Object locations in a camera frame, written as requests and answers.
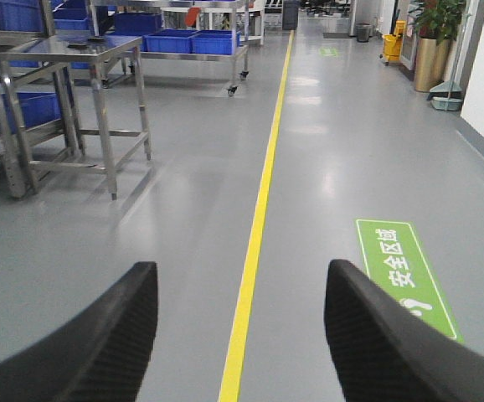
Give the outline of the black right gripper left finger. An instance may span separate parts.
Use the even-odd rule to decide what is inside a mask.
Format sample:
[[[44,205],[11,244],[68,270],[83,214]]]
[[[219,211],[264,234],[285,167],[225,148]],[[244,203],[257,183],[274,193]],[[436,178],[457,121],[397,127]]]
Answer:
[[[137,262],[80,314],[0,363],[0,401],[136,400],[157,320],[157,265]]]

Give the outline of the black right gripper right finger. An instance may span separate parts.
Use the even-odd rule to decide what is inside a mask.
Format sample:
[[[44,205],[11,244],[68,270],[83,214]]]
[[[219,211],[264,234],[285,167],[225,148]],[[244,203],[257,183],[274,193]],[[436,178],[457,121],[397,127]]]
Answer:
[[[484,356],[400,306],[348,260],[331,260],[323,313],[347,401],[484,401]]]

